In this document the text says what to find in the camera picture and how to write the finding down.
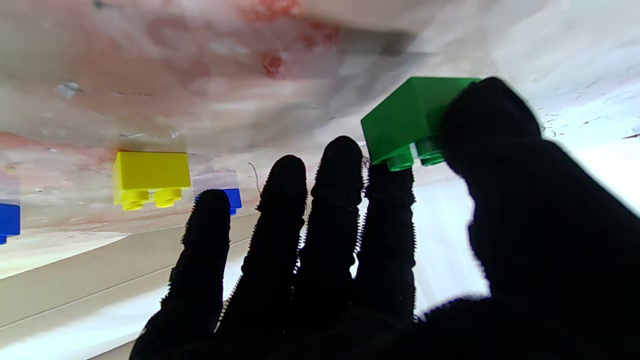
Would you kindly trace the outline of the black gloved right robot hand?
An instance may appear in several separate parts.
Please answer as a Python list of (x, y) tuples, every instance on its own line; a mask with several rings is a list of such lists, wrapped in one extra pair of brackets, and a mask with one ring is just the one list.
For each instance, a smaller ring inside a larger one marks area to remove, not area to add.
[(325, 148), (304, 219), (295, 155), (266, 179), (242, 275), (223, 305), (230, 203), (199, 194), (160, 310), (131, 360), (637, 360), (640, 222), (497, 77), (445, 111), (440, 143), (474, 202), (489, 296), (414, 316), (413, 173)]

